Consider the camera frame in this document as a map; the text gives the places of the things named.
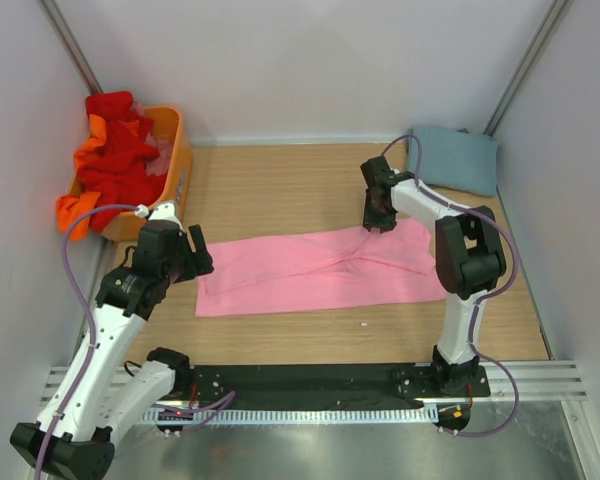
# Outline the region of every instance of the metal pole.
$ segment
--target metal pole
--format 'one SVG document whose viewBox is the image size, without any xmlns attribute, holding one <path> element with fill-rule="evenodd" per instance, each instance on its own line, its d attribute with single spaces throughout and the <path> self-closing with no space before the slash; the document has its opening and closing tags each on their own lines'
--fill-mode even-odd
<svg viewBox="0 0 600 480">
<path fill-rule="evenodd" d="M 38 0 L 38 4 L 47 16 L 49 23 L 51 23 L 51 26 L 58 35 L 58 38 L 67 50 L 69 57 L 78 69 L 78 72 L 80 73 L 85 85 L 89 89 L 89 92 L 92 94 L 102 93 L 102 87 L 100 86 L 98 79 L 93 73 L 93 70 L 91 70 L 89 62 L 87 62 L 84 53 L 82 53 L 82 50 L 73 36 L 73 33 L 71 33 L 69 25 L 67 25 L 67 21 L 64 19 L 64 16 L 62 15 L 62 12 L 60 12 L 58 5 L 56 5 L 55 0 Z"/>
<path fill-rule="evenodd" d="M 529 77 L 529 74 L 535 67 L 536 63 L 542 56 L 544 49 L 549 44 L 551 37 L 555 33 L 558 25 L 564 18 L 567 10 L 573 3 L 573 0 L 554 0 L 549 7 L 547 14 L 545 15 L 540 28 L 534 35 L 527 51 L 525 52 L 522 60 L 518 64 L 518 68 L 514 73 L 513 77 L 509 81 L 506 90 L 498 102 L 491 120 L 487 124 L 484 133 L 489 136 L 493 136 L 500 125 L 500 122 L 504 118 L 505 114 L 509 110 L 511 103 L 520 91 L 520 88 Z"/>
</svg>

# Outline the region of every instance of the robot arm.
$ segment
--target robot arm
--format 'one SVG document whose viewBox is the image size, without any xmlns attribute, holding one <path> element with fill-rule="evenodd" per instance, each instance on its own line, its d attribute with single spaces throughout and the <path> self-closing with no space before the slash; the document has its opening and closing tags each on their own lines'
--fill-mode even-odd
<svg viewBox="0 0 600 480">
<path fill-rule="evenodd" d="M 96 345 L 83 337 L 78 353 L 53 399 L 35 423 L 19 423 L 11 444 L 35 466 L 42 439 L 50 430 L 43 471 L 71 480 L 104 477 L 115 448 L 136 420 L 158 399 L 179 396 L 191 383 L 186 355 L 159 348 L 113 397 L 105 393 L 133 339 L 142 330 L 167 288 L 213 271 L 211 256 L 198 225 L 190 227 L 193 252 L 172 202 L 149 214 L 138 236 L 131 266 L 120 265 L 102 279 L 93 310 Z M 58 408 L 92 356 L 71 401 Z"/>
<path fill-rule="evenodd" d="M 389 168 L 384 156 L 361 166 L 367 183 L 363 226 L 381 232 L 396 225 L 396 213 L 406 213 L 435 238 L 436 273 L 448 292 L 442 336 L 433 350 L 433 371 L 443 394 L 462 391 L 475 376 L 478 357 L 469 344 L 471 316 L 477 300 L 494 289 L 506 271 L 498 232 L 486 222 L 467 213 L 469 207 L 452 203 L 420 182 L 409 172 Z M 488 207 L 473 209 L 494 219 Z M 467 247 L 465 239 L 475 241 Z M 484 302 L 475 320 L 480 328 Z"/>
</svg>

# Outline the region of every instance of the wooden table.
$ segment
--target wooden table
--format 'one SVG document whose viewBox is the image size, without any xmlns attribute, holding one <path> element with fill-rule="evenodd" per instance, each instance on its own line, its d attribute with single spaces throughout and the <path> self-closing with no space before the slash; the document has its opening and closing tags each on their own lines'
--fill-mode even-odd
<svg viewBox="0 0 600 480">
<path fill-rule="evenodd" d="M 373 144 L 195 148 L 183 223 L 200 223 L 208 243 L 360 225 L 365 184 L 359 166 L 381 149 Z M 401 169 L 404 157 L 398 146 L 388 156 L 392 167 Z M 504 222 L 495 198 L 441 193 L 470 206 L 486 204 Z M 194 364 L 428 361 L 442 332 L 444 302 L 196 318 L 196 288 L 195 281 L 170 288 L 132 345 L 130 360 L 141 362 L 162 346 L 188 354 Z M 503 360 L 547 358 L 522 275 L 511 290 L 487 303 L 479 346 Z"/>
</svg>

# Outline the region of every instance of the light blue cushion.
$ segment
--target light blue cushion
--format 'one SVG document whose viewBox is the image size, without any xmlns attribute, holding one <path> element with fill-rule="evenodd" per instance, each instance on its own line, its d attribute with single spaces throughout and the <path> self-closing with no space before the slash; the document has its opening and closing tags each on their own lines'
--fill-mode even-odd
<svg viewBox="0 0 600 480">
<path fill-rule="evenodd" d="M 429 186 L 464 190 L 492 197 L 496 194 L 498 142 L 487 135 L 473 135 L 442 127 L 411 129 L 422 143 L 420 179 Z M 409 139 L 409 168 L 414 172 L 418 145 Z"/>
</svg>

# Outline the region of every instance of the orange basket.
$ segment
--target orange basket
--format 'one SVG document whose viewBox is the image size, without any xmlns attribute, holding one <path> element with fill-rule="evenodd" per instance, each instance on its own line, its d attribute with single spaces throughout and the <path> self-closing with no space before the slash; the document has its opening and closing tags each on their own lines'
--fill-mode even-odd
<svg viewBox="0 0 600 480">
<path fill-rule="evenodd" d="M 173 107 L 145 107 L 145 115 L 153 119 L 151 135 L 157 139 L 169 140 L 173 143 L 173 154 L 167 172 L 167 180 L 162 194 L 149 208 L 160 202 L 174 200 L 178 205 L 178 218 L 182 221 L 191 177 L 193 153 L 184 131 L 182 114 Z M 69 195 L 80 196 L 84 187 L 74 174 Z M 140 228 L 146 222 L 136 217 L 133 212 L 123 212 L 114 218 L 102 231 L 102 236 L 115 242 L 136 240 Z"/>
</svg>

